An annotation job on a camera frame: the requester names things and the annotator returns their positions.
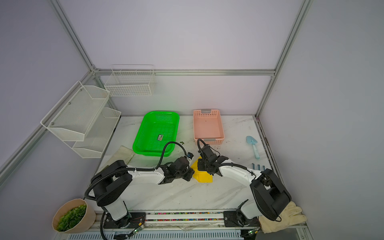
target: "white wire basket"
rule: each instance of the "white wire basket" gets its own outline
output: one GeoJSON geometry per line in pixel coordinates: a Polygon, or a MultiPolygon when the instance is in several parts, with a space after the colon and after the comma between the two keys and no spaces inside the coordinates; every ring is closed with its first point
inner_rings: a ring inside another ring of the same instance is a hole
{"type": "Polygon", "coordinates": [[[112,74],[105,89],[113,97],[151,96],[156,78],[153,65],[111,65],[112,74]]]}
{"type": "Polygon", "coordinates": [[[96,86],[83,86],[45,126],[62,141],[84,141],[109,99],[109,91],[96,86]]]}
{"type": "Polygon", "coordinates": [[[72,149],[82,158],[101,158],[120,115],[117,110],[103,108],[84,141],[75,142],[72,149]]]}

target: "white wall panel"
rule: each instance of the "white wall panel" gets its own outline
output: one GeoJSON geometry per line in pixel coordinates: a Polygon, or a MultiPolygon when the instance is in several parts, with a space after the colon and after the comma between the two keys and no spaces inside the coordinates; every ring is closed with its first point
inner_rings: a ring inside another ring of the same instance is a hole
{"type": "Polygon", "coordinates": [[[260,119],[315,240],[383,239],[384,1],[314,1],[260,119]]]}
{"type": "MultiPolygon", "coordinates": [[[[108,76],[101,77],[106,82],[108,76]]],[[[255,114],[269,76],[156,76],[152,96],[112,97],[122,115],[154,110],[192,114],[194,109],[220,109],[221,114],[255,114]]]]}
{"type": "Polygon", "coordinates": [[[302,0],[61,0],[91,60],[274,69],[302,0]]]}
{"type": "Polygon", "coordinates": [[[0,191],[0,239],[52,240],[53,216],[66,202],[83,198],[98,163],[47,131],[0,191]]]}
{"type": "Polygon", "coordinates": [[[87,72],[46,0],[0,6],[0,166],[87,72]]]}

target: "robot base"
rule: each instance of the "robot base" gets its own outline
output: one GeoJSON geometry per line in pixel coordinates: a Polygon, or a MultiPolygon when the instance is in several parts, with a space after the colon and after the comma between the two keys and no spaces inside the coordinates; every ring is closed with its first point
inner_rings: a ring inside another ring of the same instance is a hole
{"type": "MultiPolygon", "coordinates": [[[[226,227],[243,227],[241,224],[238,223],[236,211],[225,211],[224,213],[224,226],[226,227]]],[[[258,227],[260,226],[259,221],[257,218],[251,219],[251,222],[247,225],[244,225],[244,227],[258,227]]]]}
{"type": "Polygon", "coordinates": [[[112,228],[133,228],[136,229],[139,227],[139,223],[145,223],[145,212],[130,212],[131,217],[125,220],[125,223],[122,223],[124,219],[114,221],[110,214],[107,214],[107,218],[104,220],[104,229],[112,228]]]}

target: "potted plant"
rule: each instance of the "potted plant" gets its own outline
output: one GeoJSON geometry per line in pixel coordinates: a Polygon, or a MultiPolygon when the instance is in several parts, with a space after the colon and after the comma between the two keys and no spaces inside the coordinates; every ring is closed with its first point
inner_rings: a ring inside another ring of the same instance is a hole
{"type": "Polygon", "coordinates": [[[83,200],[74,199],[64,204],[55,214],[52,227],[61,233],[81,233],[88,230],[96,219],[93,208],[83,200]]]}

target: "pink plastic basket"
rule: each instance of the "pink plastic basket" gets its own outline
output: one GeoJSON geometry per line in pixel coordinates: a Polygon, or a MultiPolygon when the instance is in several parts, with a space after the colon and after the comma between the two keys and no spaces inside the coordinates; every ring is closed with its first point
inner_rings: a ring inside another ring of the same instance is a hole
{"type": "Polygon", "coordinates": [[[198,109],[193,111],[193,131],[195,141],[203,139],[206,144],[222,144],[223,124],[218,109],[198,109]]]}

